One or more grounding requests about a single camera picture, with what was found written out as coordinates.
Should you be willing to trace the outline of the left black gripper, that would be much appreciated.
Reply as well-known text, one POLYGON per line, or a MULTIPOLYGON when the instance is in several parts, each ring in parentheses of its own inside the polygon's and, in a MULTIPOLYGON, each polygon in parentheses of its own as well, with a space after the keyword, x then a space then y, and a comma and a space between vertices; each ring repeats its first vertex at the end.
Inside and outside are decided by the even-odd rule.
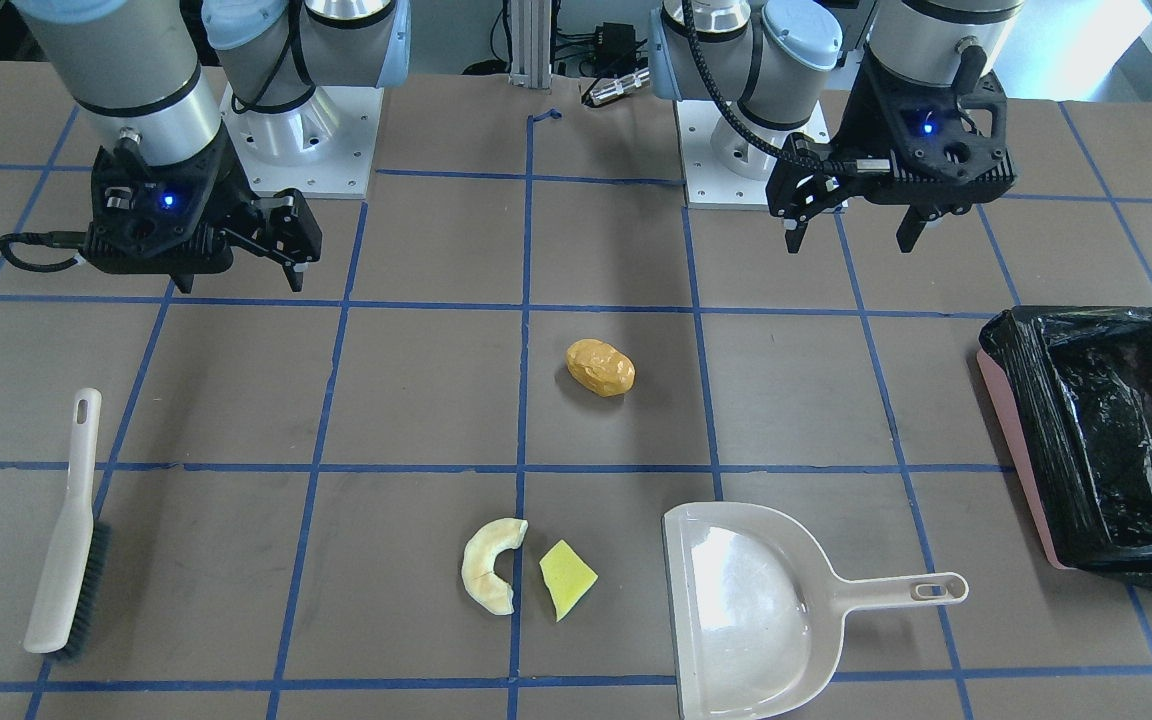
POLYGON ((914 251, 941 209, 996 200, 1018 181, 1006 142, 1007 97, 982 50, 952 50, 947 86, 920 85, 878 60, 861 61, 838 132, 828 143, 794 132, 791 159, 768 181, 768 209, 783 219, 788 252, 797 253, 808 217, 850 197, 908 205, 896 232, 914 251))

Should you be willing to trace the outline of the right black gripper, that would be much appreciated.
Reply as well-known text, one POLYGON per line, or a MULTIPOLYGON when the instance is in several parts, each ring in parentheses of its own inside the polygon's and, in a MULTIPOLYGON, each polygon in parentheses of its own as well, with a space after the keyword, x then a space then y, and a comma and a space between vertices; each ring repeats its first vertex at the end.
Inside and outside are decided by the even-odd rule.
POLYGON ((273 260, 293 293, 323 255, 306 197, 287 188, 262 199, 228 132, 184 161, 150 167, 131 142, 100 149, 91 172, 93 218, 84 260, 109 274, 164 274, 191 295, 195 275, 227 272, 234 249, 273 260))

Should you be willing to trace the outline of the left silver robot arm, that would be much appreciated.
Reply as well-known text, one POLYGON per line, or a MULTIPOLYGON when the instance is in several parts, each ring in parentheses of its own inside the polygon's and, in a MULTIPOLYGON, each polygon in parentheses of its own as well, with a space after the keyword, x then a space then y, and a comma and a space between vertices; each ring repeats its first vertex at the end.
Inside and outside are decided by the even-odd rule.
POLYGON ((817 1, 664 1, 650 17, 654 94, 708 103, 744 156, 765 156, 765 202, 799 251, 841 202, 902 206, 896 241, 1000 199, 1020 172, 995 60, 1020 1, 878 1, 838 132, 805 132, 844 29, 817 1))

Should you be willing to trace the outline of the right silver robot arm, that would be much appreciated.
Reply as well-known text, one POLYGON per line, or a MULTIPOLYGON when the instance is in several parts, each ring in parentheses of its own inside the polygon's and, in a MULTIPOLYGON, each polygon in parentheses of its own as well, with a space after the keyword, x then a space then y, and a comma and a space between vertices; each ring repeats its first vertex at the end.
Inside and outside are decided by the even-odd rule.
POLYGON ((166 275, 179 291, 227 272, 242 249, 275 263, 291 291, 323 258, 305 183, 271 190, 244 167, 346 154, 329 88, 402 85, 407 1, 204 1, 200 26, 227 74, 212 96, 179 1, 18 1, 26 23, 96 132, 92 217, 82 232, 0 237, 3 260, 38 274, 88 264, 166 275))

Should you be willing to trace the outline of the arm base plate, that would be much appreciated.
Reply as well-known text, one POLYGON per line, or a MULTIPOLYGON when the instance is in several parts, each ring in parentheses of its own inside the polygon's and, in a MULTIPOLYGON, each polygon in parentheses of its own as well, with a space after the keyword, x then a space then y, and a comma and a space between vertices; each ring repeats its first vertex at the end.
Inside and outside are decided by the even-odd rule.
POLYGON ((740 136, 710 101, 675 104, 690 209, 767 211, 773 156, 740 136))
POLYGON ((381 88, 317 88, 301 108, 238 115, 227 86, 220 114, 255 194, 297 188, 308 199, 365 200, 384 94, 381 88))

